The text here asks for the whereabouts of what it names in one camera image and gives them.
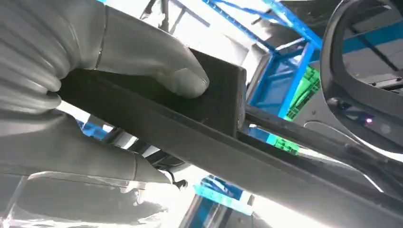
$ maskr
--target green plastic crate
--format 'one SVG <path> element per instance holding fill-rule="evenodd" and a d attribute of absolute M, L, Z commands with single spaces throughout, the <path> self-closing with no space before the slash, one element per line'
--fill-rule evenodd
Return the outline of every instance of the green plastic crate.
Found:
<path fill-rule="evenodd" d="M 301 79 L 297 91 L 291 101 L 287 116 L 284 119 L 287 121 L 293 121 L 302 107 L 312 98 L 319 88 L 319 72 L 313 68 L 307 67 L 304 77 Z M 299 150 L 298 145 L 280 137 L 277 137 L 274 146 L 294 155 L 298 154 Z"/>

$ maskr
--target black curved frame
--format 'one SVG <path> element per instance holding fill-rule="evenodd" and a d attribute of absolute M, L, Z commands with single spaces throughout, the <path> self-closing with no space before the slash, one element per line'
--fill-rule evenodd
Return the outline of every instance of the black curved frame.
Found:
<path fill-rule="evenodd" d="M 403 15 L 399 0 L 378 0 L 398 9 Z M 335 117 L 354 135 L 374 146 L 395 153 L 403 153 L 403 143 L 392 141 L 388 135 L 372 131 L 347 118 L 337 107 L 344 101 L 367 113 L 380 117 L 392 125 L 393 133 L 401 134 L 393 125 L 403 126 L 403 96 L 373 87 L 353 78 L 343 63 L 345 29 L 361 4 L 366 0 L 343 0 L 327 26 L 320 58 L 321 84 L 326 103 Z"/>

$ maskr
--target plastic cover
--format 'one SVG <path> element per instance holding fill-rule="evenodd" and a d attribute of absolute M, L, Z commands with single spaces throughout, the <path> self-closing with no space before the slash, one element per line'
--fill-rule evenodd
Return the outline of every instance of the plastic cover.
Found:
<path fill-rule="evenodd" d="M 41 172 L 0 173 L 1 228 L 170 227 L 179 190 L 144 183 Z"/>

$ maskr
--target blue metal frame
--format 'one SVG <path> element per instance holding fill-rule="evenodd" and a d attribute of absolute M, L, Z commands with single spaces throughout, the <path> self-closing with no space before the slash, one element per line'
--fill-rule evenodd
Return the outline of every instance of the blue metal frame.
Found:
<path fill-rule="evenodd" d="M 262 17 L 264 19 L 270 20 L 270 22 L 272 22 L 272 23 L 280 24 L 282 26 L 288 26 L 280 18 L 275 17 L 275 16 L 271 16 L 271 15 L 265 13 L 265 12 L 261 12 L 261 11 L 250 9 L 250 8 L 243 8 L 243 7 L 240 7 L 238 5 L 235 5 L 235 4 L 231 3 L 231 2 L 227 2 L 227 1 L 224 1 L 224 0 L 212 0 L 212 1 L 214 1 L 216 3 L 224 3 L 224 4 L 228 5 L 228 6 L 231 6 L 233 8 L 236 8 L 236 9 L 239 9 L 239 10 L 242 10 L 242 11 L 245 11 L 245 12 L 250 13 L 250 14 L 259 15 L 260 17 Z"/>
<path fill-rule="evenodd" d="M 102 140 L 108 134 L 101 126 L 97 126 L 91 122 L 81 122 L 77 120 L 78 126 L 80 126 L 83 134 L 89 137 L 94 137 L 98 140 Z"/>
<path fill-rule="evenodd" d="M 228 13 L 226 13 L 219 6 L 217 6 L 213 1 L 211 1 L 211 0 L 202 0 L 202 1 L 204 3 L 206 3 L 208 6 L 210 6 L 217 13 L 219 13 L 221 16 L 223 16 L 225 19 L 227 19 L 231 24 L 236 26 L 239 30 L 244 32 L 252 40 L 255 40 L 255 41 L 261 43 L 262 45 L 264 45 L 271 53 L 277 54 L 277 51 L 273 46 L 269 45 L 267 42 L 262 40 L 260 37 L 258 37 L 256 34 L 254 34 L 248 28 L 246 28 L 241 23 L 239 23 L 235 18 L 231 17 Z"/>
<path fill-rule="evenodd" d="M 275 12 L 290 28 L 299 33 L 307 41 L 311 42 L 316 48 L 322 48 L 322 39 L 315 34 L 304 22 L 294 15 L 287 7 L 278 0 L 263 0 L 269 5 L 270 9 Z"/>
<path fill-rule="evenodd" d="M 203 196 L 206 199 L 209 199 L 211 201 L 215 201 L 220 203 L 221 205 L 224 205 L 228 208 L 231 208 L 233 210 L 239 211 L 241 213 L 244 213 L 246 215 L 252 215 L 253 209 L 252 206 L 248 204 L 244 204 L 240 202 L 237 199 L 234 199 L 233 197 L 229 197 L 225 194 L 219 193 L 211 188 L 206 188 L 202 185 L 194 185 L 194 190 L 197 195 Z"/>
<path fill-rule="evenodd" d="M 295 72 L 295 76 L 292 79 L 292 82 L 291 82 L 291 85 L 289 86 L 286 97 L 284 98 L 284 101 L 282 102 L 282 106 L 277 114 L 279 117 L 281 117 L 281 118 L 286 117 L 286 114 L 291 105 L 292 99 L 294 97 L 294 94 L 297 91 L 299 82 L 301 81 L 302 77 L 305 74 L 305 71 L 308 67 L 308 64 L 311 60 L 311 57 L 312 57 L 315 49 L 316 49 L 315 44 L 313 44 L 311 42 L 307 43 L 307 45 L 305 46 L 304 51 L 302 52 L 302 58 L 299 62 L 298 68 Z"/>

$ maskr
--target bright light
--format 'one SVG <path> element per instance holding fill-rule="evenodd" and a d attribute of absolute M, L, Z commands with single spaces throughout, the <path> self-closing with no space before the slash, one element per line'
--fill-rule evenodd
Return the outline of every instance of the bright light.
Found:
<path fill-rule="evenodd" d="M 129 149 L 129 147 L 130 147 L 131 145 L 133 145 L 133 143 L 136 142 L 136 140 L 137 140 L 137 138 L 134 137 L 134 136 L 132 136 L 132 137 L 130 138 L 130 140 L 126 143 L 126 145 L 124 145 L 122 148 L 125 149 L 125 150 Z"/>
<path fill-rule="evenodd" d="M 57 109 L 72 115 L 75 119 L 77 119 L 83 123 L 87 123 L 87 121 L 90 117 L 90 114 L 87 113 L 86 111 L 83 111 L 65 101 L 62 101 L 60 103 L 60 105 L 57 107 Z"/>
<path fill-rule="evenodd" d="M 280 22 L 278 21 L 278 20 L 276 20 L 276 19 L 269 19 L 269 21 L 271 22 L 271 23 L 274 23 L 274 24 L 279 24 Z"/>
<path fill-rule="evenodd" d="M 356 137 L 360 142 L 362 142 L 363 144 L 365 144 L 365 145 L 368 146 L 369 148 L 375 150 L 376 152 L 381 153 L 381 154 L 383 154 L 383 155 L 385 155 L 385 156 L 387 156 L 387 157 L 389 157 L 389 158 L 392 158 L 392 159 L 395 159 L 395 160 L 398 160 L 398 161 L 403 162 L 403 154 L 392 153 L 392 152 L 389 152 L 389 151 L 385 151 L 385 150 L 383 150 L 383 149 L 381 149 L 381 148 L 378 148 L 378 147 L 376 147 L 376 146 L 374 146 L 374 145 L 372 145 L 372 144 L 370 144 L 370 143 L 368 143 L 368 142 L 366 142 L 366 141 L 364 141 L 364 140 L 358 138 L 357 136 L 355 136 L 355 137 Z"/>
<path fill-rule="evenodd" d="M 264 197 L 255 196 L 252 207 L 255 213 L 273 228 L 330 228 Z"/>
<path fill-rule="evenodd" d="M 371 178 L 369 178 L 367 175 L 363 174 L 364 177 L 380 192 L 384 192 Z"/>

